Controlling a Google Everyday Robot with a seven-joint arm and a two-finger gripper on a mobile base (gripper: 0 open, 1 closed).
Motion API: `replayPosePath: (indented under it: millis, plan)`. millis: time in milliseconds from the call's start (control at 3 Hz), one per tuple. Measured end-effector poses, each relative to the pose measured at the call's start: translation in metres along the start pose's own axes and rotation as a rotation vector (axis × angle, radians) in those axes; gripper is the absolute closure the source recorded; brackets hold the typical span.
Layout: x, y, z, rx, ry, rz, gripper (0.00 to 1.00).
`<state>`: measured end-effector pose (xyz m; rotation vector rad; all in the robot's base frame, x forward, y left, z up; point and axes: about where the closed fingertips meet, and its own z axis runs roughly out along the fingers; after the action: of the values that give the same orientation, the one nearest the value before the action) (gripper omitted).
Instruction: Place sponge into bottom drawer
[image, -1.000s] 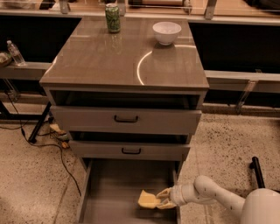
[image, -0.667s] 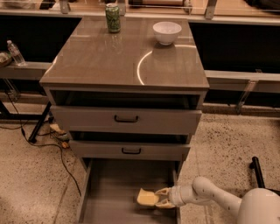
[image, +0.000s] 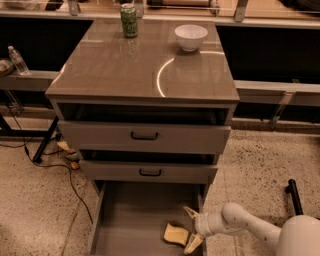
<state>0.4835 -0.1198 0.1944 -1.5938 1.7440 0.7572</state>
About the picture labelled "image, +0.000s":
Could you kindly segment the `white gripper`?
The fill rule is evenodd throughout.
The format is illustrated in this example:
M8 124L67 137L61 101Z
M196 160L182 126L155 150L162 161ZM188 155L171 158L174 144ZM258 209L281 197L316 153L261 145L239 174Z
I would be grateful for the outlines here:
M211 234L211 230L208 222L208 214L201 213L191 209L188 206L184 206L183 209L194 220L195 230L198 234L192 233L189 237L188 243L184 248L184 254L188 255L193 253L204 241L203 237L208 237Z

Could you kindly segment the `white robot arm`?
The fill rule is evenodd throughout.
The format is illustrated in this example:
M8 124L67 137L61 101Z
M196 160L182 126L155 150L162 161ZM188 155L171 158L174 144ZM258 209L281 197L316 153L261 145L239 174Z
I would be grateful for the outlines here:
M215 234L238 235L248 231L274 250L276 256L320 256L320 221L314 217L296 215L277 227L237 203L225 204L220 212L197 213L188 207L185 210L194 220L196 230L189 238L185 254L191 254Z

